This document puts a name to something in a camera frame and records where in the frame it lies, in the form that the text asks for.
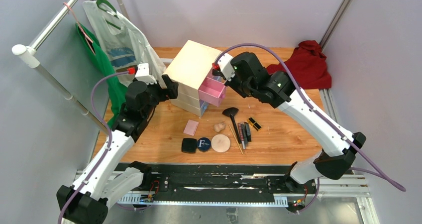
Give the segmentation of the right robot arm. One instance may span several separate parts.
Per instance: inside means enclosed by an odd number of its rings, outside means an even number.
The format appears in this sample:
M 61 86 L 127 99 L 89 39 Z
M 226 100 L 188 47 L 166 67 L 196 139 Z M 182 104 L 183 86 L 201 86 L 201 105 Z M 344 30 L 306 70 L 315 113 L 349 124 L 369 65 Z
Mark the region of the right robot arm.
M 355 160 L 366 136 L 341 127 L 321 110 L 301 88 L 296 88 L 286 72 L 269 74 L 257 56 L 243 52 L 235 57 L 224 54 L 213 65 L 214 74 L 226 79 L 226 85 L 242 97 L 254 97 L 279 109 L 299 123 L 321 145 L 322 151 L 312 158 L 295 162 L 285 187 L 298 192 L 305 182 L 319 177 L 340 179 Z

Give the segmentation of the black mascara tube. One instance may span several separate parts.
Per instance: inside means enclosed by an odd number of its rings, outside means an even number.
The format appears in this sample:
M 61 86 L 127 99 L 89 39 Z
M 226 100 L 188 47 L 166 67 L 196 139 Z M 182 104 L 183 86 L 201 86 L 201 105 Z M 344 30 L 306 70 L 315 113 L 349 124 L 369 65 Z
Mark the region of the black mascara tube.
M 241 131 L 242 131 L 242 135 L 243 135 L 245 147 L 247 147 L 248 146 L 248 139 L 247 139 L 246 126 L 245 126 L 245 124 L 243 122 L 241 122 L 240 123 L 240 127 L 241 127 Z

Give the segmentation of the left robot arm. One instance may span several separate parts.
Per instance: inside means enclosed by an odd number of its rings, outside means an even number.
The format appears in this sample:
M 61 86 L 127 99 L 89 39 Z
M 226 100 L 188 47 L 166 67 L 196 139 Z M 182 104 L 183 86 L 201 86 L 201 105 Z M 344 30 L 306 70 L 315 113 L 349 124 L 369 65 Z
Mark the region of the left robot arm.
M 146 191 L 152 186 L 151 167 L 134 161 L 125 171 L 109 181 L 109 177 L 126 152 L 136 143 L 149 125 L 155 108 L 178 96 L 177 82 L 162 75 L 166 87 L 157 81 L 145 82 L 136 77 L 128 86 L 108 136 L 81 176 L 69 187 L 61 186 L 56 196 L 60 207 L 58 223 L 102 224 L 116 202 L 134 188 Z

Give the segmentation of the black lipstick tube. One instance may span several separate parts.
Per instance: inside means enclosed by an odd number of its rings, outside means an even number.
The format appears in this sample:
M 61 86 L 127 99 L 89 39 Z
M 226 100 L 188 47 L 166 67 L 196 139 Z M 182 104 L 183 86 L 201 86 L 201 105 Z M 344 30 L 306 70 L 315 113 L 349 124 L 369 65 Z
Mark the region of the black lipstick tube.
M 245 123 L 244 123 L 244 125 L 245 125 L 245 130 L 246 130 L 246 137 L 247 137 L 247 141 L 248 141 L 248 142 L 251 142 L 251 141 L 252 141 L 252 139 L 251 139 L 251 130 L 250 130 L 250 125 L 249 125 L 249 123 L 248 123 L 248 122 L 245 122 Z

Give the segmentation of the white mini drawer cabinet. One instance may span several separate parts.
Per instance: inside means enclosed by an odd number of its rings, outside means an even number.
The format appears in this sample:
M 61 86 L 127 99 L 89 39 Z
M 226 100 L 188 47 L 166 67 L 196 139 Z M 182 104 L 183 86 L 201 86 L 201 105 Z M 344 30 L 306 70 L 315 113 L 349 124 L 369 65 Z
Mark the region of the white mini drawer cabinet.
M 212 74 L 212 63 L 221 53 L 220 50 L 187 41 L 180 52 L 165 70 L 174 82 L 179 83 L 178 97 L 171 103 L 181 109 L 202 116 L 209 103 L 199 99 L 198 89 L 205 78 L 220 81 Z

